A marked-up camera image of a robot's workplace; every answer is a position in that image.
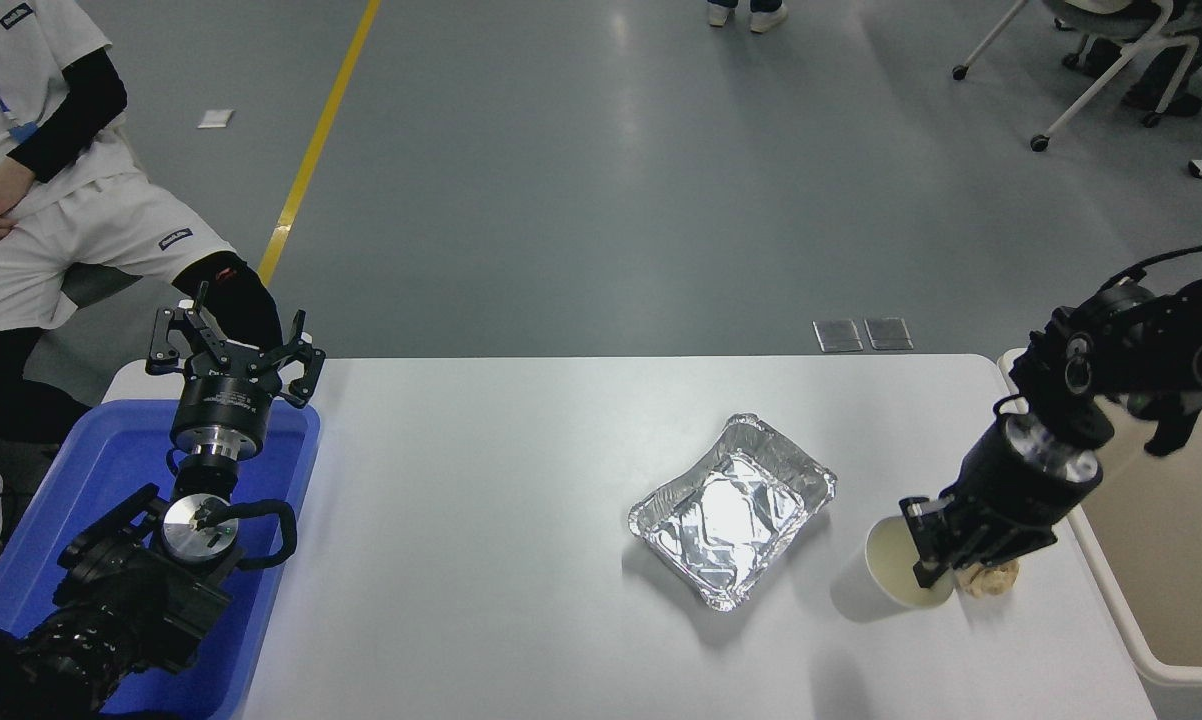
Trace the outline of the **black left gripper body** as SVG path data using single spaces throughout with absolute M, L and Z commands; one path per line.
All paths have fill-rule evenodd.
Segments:
M 172 438 L 212 427 L 263 438 L 273 401 L 282 388 L 275 370 L 262 375 L 194 371 L 184 377 L 179 405 L 173 415 Z

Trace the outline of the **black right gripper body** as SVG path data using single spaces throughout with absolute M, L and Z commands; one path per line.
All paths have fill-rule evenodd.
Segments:
M 1043 538 L 1094 490 L 1094 452 L 1054 438 L 1043 426 L 993 426 L 966 452 L 945 489 L 945 524 L 978 546 L 1020 551 Z

